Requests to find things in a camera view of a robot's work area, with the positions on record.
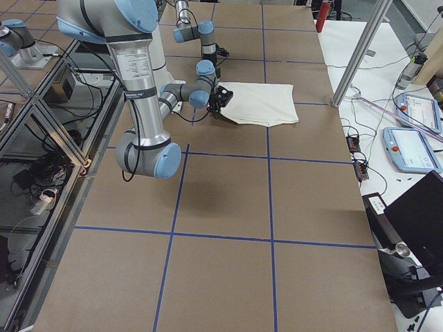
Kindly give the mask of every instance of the red bottle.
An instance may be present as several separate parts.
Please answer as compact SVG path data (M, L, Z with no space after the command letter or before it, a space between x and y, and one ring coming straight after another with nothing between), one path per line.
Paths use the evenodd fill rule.
M321 30L323 30L323 25L325 24L330 8L331 1L323 0L321 3L320 12L317 15L316 29L318 33L321 33Z

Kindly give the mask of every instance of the tablet device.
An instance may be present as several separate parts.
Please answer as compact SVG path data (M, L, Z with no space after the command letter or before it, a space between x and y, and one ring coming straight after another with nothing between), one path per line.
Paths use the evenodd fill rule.
M385 128L383 141L395 166L405 173L443 171L426 137L415 129Z
M437 100L402 93L396 103L397 115L404 120L400 122L402 126L413 123L423 129L432 129L435 133L443 132Z

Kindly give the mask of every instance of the white table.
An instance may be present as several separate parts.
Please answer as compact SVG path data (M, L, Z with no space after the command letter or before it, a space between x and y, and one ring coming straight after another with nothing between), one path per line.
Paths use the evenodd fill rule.
M347 66L349 59L354 51L354 48L359 40L359 37L365 27L364 22L345 22L345 21L326 21L321 34L319 34L320 44L325 57L325 62L328 65L329 78L331 80L332 88L335 90L340 82L340 79L345 71L345 68L336 68ZM361 90L361 95L368 100L388 99L394 89L394 85L403 68L410 61L403 49L397 36L389 24L383 23L380 26L374 40L371 43L370 50L376 52L374 57L365 56L360 68L380 67L397 60L402 59L396 64L391 64L385 68L374 69L360 69L358 70L353 85ZM418 86L410 84L405 91L396 90L394 96L401 92L412 91L425 88L425 86ZM353 96L356 93L355 89L349 89L346 96ZM431 97L428 89L413 92L415 95L422 95L424 97ZM354 100L354 112L352 109L352 102L350 98L345 98L339 107L340 116L342 117L343 125L350 125L357 128L360 135L362 133L374 134L370 129L363 127L356 123L356 120L368 127L377 129L377 135L374 139L371 152L372 137L361 136L360 147L362 152L370 159L369 166L379 173L381 173L387 183L388 189L383 195L384 201L389 205L397 197L401 196L407 189L412 187L423 174L407 174L398 172L395 166L390 161L390 157L385 150L382 143L382 130L385 127L400 127L399 123L389 116L387 113L382 114L381 111L374 107L369 107L366 103ZM385 107L389 111L394 111L395 106L392 101L380 101L378 105ZM433 149L442 149L443 145L436 140L428 139ZM438 160L443 164L443 154L437 153ZM373 171L369 170L370 179L363 181L361 185L361 194L370 194L373 192L382 193L385 189L383 179ZM413 319L406 319L397 308L393 305L395 318L399 331L405 331L409 324L413 324ZM443 331L443 307L432 308L426 318L426 323L422 327L422 332L426 331Z

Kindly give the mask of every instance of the folded cloth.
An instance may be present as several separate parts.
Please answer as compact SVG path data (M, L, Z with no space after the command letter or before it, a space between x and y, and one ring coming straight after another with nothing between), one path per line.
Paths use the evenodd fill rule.
M221 114L239 124L272 127L298 122L292 85L220 82L234 92Z

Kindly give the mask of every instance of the warning label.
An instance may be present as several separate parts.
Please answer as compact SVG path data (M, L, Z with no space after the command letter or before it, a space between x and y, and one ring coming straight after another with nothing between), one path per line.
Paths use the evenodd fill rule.
M125 81L149 77L151 68L147 53L117 55L118 66Z

